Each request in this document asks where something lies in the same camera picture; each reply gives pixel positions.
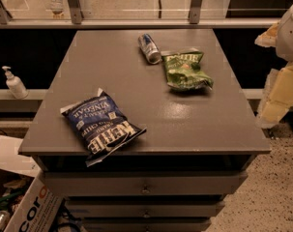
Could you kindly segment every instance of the chip bag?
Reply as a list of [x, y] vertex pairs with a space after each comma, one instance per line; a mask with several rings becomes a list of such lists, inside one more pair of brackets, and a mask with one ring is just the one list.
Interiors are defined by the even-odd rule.
[[195, 48], [162, 51], [167, 85], [176, 91], [196, 90], [203, 87], [212, 89], [214, 81], [199, 65], [204, 53]]
[[128, 122], [114, 100], [99, 89], [98, 96], [60, 109], [90, 151], [86, 165], [105, 159], [146, 131]]

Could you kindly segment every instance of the pump bottle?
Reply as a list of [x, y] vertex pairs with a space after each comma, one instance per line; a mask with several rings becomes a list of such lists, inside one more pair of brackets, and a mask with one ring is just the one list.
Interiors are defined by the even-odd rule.
[[28, 95], [28, 91], [26, 90], [20, 78], [18, 76], [14, 76], [9, 71], [10, 68], [11, 67], [8, 66], [2, 67], [2, 69], [5, 71], [5, 76], [8, 78], [7, 85], [16, 99], [23, 99]]

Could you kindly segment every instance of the green chip bag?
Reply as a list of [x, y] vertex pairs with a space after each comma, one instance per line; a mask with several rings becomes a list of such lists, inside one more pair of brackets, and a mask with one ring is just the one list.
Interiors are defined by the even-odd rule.
[[201, 70], [199, 62], [204, 53], [196, 48], [179, 52], [162, 51], [167, 85], [177, 91], [213, 87], [213, 79]]

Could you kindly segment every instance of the black wall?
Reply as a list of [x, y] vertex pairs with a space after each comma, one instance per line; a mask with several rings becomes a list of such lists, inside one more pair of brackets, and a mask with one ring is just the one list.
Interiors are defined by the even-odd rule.
[[282, 17], [293, 0], [231, 0], [227, 17]]
[[[254, 44], [265, 29], [216, 29], [220, 45], [242, 88], [263, 88], [271, 68], [285, 61], [273, 48]], [[0, 30], [0, 89], [6, 89], [2, 66], [12, 67], [28, 89], [48, 89], [75, 30]]]
[[29, 89], [47, 89], [75, 30], [0, 29], [0, 89], [6, 89], [2, 66], [12, 67]]

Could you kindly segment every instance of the speckled floor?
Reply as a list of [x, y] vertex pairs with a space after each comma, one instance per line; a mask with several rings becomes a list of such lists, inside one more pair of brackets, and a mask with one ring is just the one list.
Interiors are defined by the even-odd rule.
[[271, 154], [253, 161], [207, 232], [293, 232], [293, 130], [282, 123], [272, 131]]

